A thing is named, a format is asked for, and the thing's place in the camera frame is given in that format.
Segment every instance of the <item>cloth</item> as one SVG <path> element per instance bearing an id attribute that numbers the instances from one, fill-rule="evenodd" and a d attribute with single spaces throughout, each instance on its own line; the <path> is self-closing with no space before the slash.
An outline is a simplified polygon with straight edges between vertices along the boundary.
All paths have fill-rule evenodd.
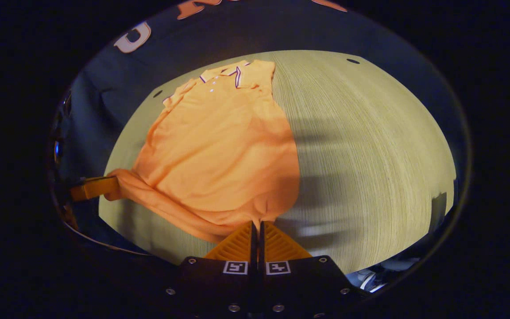
<path id="1" fill-rule="evenodd" d="M 286 115 L 273 100 L 275 63 L 243 60 L 178 87 L 148 131 L 118 194 L 198 238 L 273 222 L 298 197 L 300 171 Z"/>

